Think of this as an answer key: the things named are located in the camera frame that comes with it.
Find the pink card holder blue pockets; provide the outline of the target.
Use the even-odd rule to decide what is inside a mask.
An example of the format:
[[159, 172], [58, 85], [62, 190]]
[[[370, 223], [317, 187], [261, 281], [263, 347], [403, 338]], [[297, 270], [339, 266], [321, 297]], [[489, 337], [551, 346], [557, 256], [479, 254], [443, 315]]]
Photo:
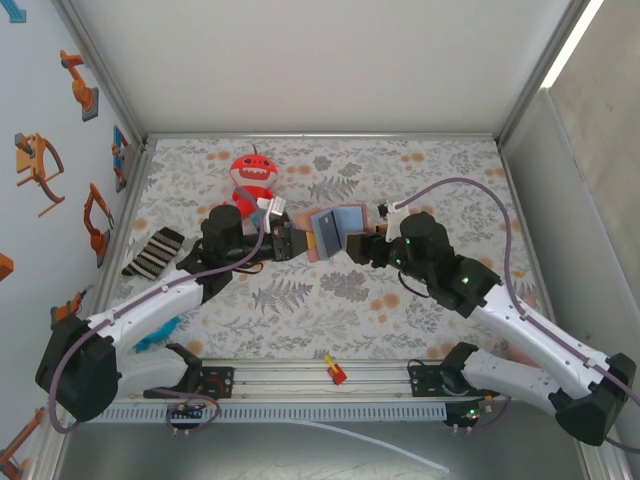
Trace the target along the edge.
[[311, 263], [326, 261], [346, 249], [349, 234], [371, 230], [365, 204], [341, 204], [314, 208], [296, 217], [296, 226], [313, 236], [307, 257]]

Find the red shark plush toy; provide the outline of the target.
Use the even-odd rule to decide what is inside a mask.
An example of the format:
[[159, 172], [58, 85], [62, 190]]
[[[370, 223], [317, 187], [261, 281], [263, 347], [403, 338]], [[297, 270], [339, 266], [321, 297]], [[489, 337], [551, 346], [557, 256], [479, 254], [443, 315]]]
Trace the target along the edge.
[[255, 201], [275, 197], [272, 187], [278, 178], [278, 169], [269, 157], [254, 152], [237, 158], [229, 170], [236, 188], [243, 188]]

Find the black white striped sock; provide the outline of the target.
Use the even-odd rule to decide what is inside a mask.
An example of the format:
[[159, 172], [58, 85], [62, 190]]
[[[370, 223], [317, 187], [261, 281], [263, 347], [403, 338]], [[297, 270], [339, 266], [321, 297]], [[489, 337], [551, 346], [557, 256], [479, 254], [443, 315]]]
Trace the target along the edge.
[[122, 269], [127, 277], [157, 279], [179, 253], [185, 237], [169, 227], [157, 230], [144, 248]]

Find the floral tablecloth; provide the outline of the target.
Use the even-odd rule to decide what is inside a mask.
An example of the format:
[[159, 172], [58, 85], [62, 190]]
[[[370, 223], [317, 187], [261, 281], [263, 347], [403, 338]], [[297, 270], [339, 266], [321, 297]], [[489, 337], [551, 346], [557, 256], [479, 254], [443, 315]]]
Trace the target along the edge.
[[[516, 293], [543, 306], [516, 205], [490, 141], [375, 139], [162, 139], [155, 146], [126, 259], [163, 227], [189, 251], [201, 224], [231, 199], [229, 170], [254, 152], [279, 171], [274, 185], [288, 214], [365, 204], [371, 224], [388, 200], [410, 198], [446, 229], [455, 250], [503, 274]], [[441, 359], [459, 342], [509, 358], [486, 326], [424, 297], [391, 268], [354, 264], [345, 253], [311, 263], [307, 254], [238, 273], [205, 305], [185, 313], [172, 340], [208, 358]]]

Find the blue alarm clock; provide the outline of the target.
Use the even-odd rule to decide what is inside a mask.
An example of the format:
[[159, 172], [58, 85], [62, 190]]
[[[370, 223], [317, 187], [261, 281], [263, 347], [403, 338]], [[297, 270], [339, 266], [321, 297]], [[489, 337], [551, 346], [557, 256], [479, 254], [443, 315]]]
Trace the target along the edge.
[[137, 342], [134, 345], [134, 351], [136, 353], [141, 353], [149, 350], [153, 345], [165, 342], [172, 335], [172, 333], [180, 323], [181, 318], [179, 316], [173, 317], [172, 319], [168, 320], [156, 331], [146, 335], [139, 342]]

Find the small red yellow toy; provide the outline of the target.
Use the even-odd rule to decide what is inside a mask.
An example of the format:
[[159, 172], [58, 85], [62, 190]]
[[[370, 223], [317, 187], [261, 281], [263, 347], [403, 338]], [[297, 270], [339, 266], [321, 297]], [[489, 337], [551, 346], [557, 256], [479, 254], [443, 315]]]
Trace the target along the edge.
[[334, 360], [330, 355], [325, 355], [324, 361], [327, 364], [327, 372], [331, 377], [333, 383], [335, 385], [343, 384], [347, 379], [347, 375], [344, 372], [344, 370], [337, 363], [334, 362]]

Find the small circuit board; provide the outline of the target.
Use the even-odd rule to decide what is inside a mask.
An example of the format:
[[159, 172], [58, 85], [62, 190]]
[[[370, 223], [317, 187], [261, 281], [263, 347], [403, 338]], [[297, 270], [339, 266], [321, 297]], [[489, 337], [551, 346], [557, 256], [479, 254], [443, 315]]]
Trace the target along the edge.
[[201, 420], [203, 418], [203, 411], [207, 408], [205, 403], [179, 403], [170, 405], [168, 407], [168, 413], [172, 420], [186, 421], [186, 420]]
[[447, 402], [445, 404], [446, 418], [443, 423], [452, 428], [473, 428], [480, 416], [490, 413], [493, 406], [494, 401], [487, 399]]

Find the thin white tube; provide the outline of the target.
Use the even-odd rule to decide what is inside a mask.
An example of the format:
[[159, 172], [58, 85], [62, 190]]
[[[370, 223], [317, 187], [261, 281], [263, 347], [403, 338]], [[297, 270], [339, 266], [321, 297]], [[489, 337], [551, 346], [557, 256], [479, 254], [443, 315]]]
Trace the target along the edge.
[[405, 458], [408, 458], [410, 460], [416, 461], [426, 467], [430, 467], [433, 469], [436, 469], [440, 472], [443, 472], [444, 474], [448, 474], [450, 472], [449, 468], [441, 465], [437, 462], [431, 461], [427, 458], [424, 458], [420, 455], [417, 455], [413, 452], [410, 452], [406, 449], [403, 449], [397, 445], [385, 442], [383, 440], [380, 439], [376, 439], [367, 435], [363, 435], [351, 430], [347, 430], [341, 427], [337, 427], [337, 426], [333, 426], [333, 425], [328, 425], [328, 424], [323, 424], [323, 423], [317, 423], [317, 422], [311, 422], [311, 421], [300, 421], [300, 420], [293, 420], [293, 421], [288, 421], [288, 424], [292, 424], [292, 425], [298, 425], [298, 426], [304, 426], [307, 428], [314, 428], [317, 430], [323, 430], [323, 431], [327, 431], [327, 432], [332, 432], [332, 433], [336, 433], [339, 435], [343, 435], [343, 436], [347, 436], [350, 437], [352, 439], [356, 439], [362, 442], [365, 442], [367, 444], [370, 445], [375, 445], [377, 447], [392, 451], [396, 454], [399, 454]]

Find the orange claw gripper sticker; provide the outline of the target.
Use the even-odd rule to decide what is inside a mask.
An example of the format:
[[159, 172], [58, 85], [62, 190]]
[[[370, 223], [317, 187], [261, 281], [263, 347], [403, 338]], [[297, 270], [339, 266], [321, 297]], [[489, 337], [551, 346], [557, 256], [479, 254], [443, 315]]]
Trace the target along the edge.
[[[38, 213], [41, 218], [53, 208], [63, 203], [66, 197], [57, 195], [51, 189], [51, 180], [65, 172], [63, 161], [54, 145], [39, 133], [24, 135], [17, 133], [14, 137], [16, 147], [16, 172], [18, 174], [27, 172], [28, 175], [19, 180], [16, 185], [21, 187], [29, 182], [34, 182], [45, 194], [50, 204]], [[55, 165], [56, 170], [48, 174], [45, 165], [45, 157], [49, 155]]]

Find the wide aluminium base rail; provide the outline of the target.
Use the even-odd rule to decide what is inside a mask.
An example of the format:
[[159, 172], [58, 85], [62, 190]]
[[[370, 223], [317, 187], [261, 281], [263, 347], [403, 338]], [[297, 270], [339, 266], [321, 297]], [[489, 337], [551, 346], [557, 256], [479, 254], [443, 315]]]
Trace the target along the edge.
[[[165, 357], [165, 351], [133, 355], [125, 365], [131, 373], [119, 380], [118, 400], [137, 399], [154, 388], [172, 387], [177, 363]], [[350, 401], [400, 398], [413, 395], [414, 381], [406, 363], [388, 361], [344, 361], [344, 383], [336, 385], [323, 360], [283, 361], [273, 359], [205, 359], [202, 368], [231, 367], [231, 397], [247, 400], [303, 400], [311, 402]], [[435, 374], [435, 385], [428, 391], [437, 397], [450, 398], [463, 392], [489, 390], [526, 401], [546, 402], [548, 395], [562, 391], [572, 399], [591, 394], [603, 375], [577, 360], [560, 362], [559, 370], [546, 372], [539, 368], [506, 360], [478, 350], [462, 362], [460, 368], [446, 366]]]

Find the aluminium frame post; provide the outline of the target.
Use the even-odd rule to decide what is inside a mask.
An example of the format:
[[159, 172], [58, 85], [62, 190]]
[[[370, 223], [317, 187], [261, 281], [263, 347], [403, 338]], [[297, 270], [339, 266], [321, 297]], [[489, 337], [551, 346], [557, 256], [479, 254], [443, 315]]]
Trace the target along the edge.
[[494, 136], [498, 148], [502, 148], [513, 135], [526, 109], [542, 87], [543, 81], [550, 73], [553, 64], [560, 56], [562, 48], [590, 3], [591, 0], [569, 0], [542, 53], [534, 64], [534, 68], [518, 95], [513, 108], [507, 115], [499, 133]]
[[142, 126], [131, 102], [126, 97], [114, 71], [111, 69], [105, 52], [99, 46], [97, 36], [76, 6], [76, 0], [49, 1], [73, 38], [80, 55], [88, 62], [89, 69], [93, 72], [95, 79], [103, 89], [119, 120], [127, 129], [139, 150], [143, 151], [148, 133]]

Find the blue wall sticker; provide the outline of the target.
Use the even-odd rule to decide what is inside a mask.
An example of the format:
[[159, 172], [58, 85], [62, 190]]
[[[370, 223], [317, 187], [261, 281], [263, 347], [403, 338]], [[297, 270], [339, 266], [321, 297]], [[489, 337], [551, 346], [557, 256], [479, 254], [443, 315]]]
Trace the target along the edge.
[[6, 11], [10, 23], [24, 24], [27, 21], [27, 12], [21, 8], [16, 0], [0, 0], [0, 5]]

